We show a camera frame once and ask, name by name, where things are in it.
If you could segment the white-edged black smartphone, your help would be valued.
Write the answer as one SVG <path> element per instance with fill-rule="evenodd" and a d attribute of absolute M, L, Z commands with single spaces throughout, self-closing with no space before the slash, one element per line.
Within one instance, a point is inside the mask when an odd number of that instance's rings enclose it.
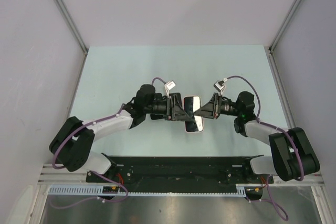
<path fill-rule="evenodd" d="M 179 92 L 170 93 L 169 97 L 171 97 L 172 99 L 177 99 L 177 100 L 181 100 L 182 99 L 181 94 Z"/>

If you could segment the black phone case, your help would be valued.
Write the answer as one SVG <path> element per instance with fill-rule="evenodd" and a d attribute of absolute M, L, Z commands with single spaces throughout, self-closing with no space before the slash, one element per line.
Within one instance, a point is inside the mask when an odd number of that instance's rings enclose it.
<path fill-rule="evenodd" d="M 151 120 L 161 120 L 164 119 L 164 116 L 159 114 L 150 114 L 150 118 Z"/>

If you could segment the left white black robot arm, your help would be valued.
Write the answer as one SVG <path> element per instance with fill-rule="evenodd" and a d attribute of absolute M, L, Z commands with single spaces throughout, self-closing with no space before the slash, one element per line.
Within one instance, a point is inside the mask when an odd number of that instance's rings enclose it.
<path fill-rule="evenodd" d="M 93 143 L 113 133 L 137 127 L 147 115 L 154 120 L 187 122 L 192 119 L 184 111 L 179 93 L 162 95 L 153 85 L 144 84 L 135 97 L 122 104 L 115 114 L 92 121 L 82 121 L 75 116 L 68 118 L 49 146 L 53 168 L 69 172 L 82 168 L 97 173 L 105 182 L 112 181 L 116 169 L 108 156 L 92 151 Z"/>

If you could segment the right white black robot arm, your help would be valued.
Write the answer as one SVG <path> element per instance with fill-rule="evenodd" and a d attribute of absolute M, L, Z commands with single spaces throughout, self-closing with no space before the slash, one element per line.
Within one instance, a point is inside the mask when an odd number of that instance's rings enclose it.
<path fill-rule="evenodd" d="M 254 183 L 261 174 L 277 175 L 283 181 L 302 180 L 320 170 L 319 160 L 300 127 L 282 129 L 257 119 L 254 95 L 243 91 L 235 102 L 214 93 L 211 100 L 194 112 L 195 116 L 217 119 L 220 115 L 234 116 L 235 132 L 257 139 L 270 146 L 270 156 L 250 159 L 242 169 L 243 179 Z"/>

